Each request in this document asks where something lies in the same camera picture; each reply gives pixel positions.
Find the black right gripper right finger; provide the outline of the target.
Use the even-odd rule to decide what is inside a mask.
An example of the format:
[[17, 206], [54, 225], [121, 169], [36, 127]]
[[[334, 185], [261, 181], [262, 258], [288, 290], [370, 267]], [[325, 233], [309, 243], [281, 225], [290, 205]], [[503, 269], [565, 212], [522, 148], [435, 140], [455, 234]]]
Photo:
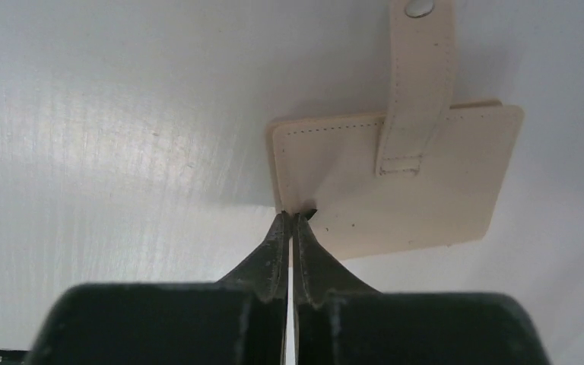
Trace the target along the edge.
[[528, 313], [488, 292], [383, 293], [292, 223], [299, 364], [547, 364]]

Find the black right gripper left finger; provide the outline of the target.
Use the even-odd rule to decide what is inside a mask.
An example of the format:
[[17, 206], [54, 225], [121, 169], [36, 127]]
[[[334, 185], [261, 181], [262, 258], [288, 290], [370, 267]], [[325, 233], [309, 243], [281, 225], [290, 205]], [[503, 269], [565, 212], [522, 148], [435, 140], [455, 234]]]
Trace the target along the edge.
[[214, 282], [80, 284], [54, 304], [28, 364], [283, 364], [291, 219]]

